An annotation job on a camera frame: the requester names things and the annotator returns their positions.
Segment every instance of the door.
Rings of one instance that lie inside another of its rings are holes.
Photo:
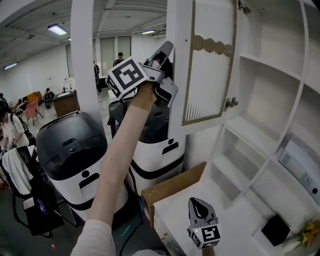
[[[232,67],[236,45],[236,0],[168,0],[166,39],[174,45],[174,83],[169,137],[225,122],[237,105]]]

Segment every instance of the chair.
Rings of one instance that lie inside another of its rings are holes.
[[[29,102],[26,105],[26,109],[25,109],[25,117],[26,117],[26,124],[29,125],[29,119],[32,118],[33,120],[33,126],[35,126],[35,120],[34,118],[38,118],[37,114],[39,114],[42,118],[44,118],[41,114],[40,114],[40,109],[38,106],[38,99],[35,99],[34,101]]]
[[[34,152],[32,157],[30,156],[29,150],[26,146],[19,147],[16,149],[21,159],[27,166],[29,172],[32,174],[33,178],[29,181],[31,185],[30,194],[20,194],[16,186],[11,180],[11,177],[7,170],[4,169],[2,164],[2,159],[0,159],[0,166],[6,177],[7,182],[12,189],[12,208],[13,216],[15,220],[28,228],[33,236],[41,235],[45,238],[51,238],[51,230],[64,225],[64,221],[67,221],[74,227],[78,227],[77,222],[73,224],[68,219],[60,214],[59,206],[56,200],[54,189],[47,183],[44,182],[38,169],[40,168],[39,163],[36,161],[37,153]],[[24,199],[26,201],[33,202],[34,206],[25,209],[27,224],[24,223],[18,216],[16,209],[16,197]],[[46,214],[42,212],[41,206],[37,205],[42,202],[46,208]]]

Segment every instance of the white cloth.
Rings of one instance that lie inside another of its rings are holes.
[[[84,225],[71,256],[116,256],[111,227],[100,220],[89,219]],[[134,256],[159,256],[159,254],[152,250],[140,250]]]
[[[22,126],[22,123],[16,115],[12,116],[12,120],[14,124],[11,122],[10,115],[8,114],[8,123],[2,124],[2,130],[3,130],[3,137],[8,138],[9,145],[11,144],[11,138],[17,138],[18,133],[23,134],[20,140],[16,143],[17,147],[23,147],[23,146],[29,146],[29,140],[27,136],[25,135],[25,129]]]
[[[22,195],[30,194],[30,180],[33,178],[28,167],[21,159],[16,148],[4,153],[2,157],[3,168],[9,173],[12,183]]]

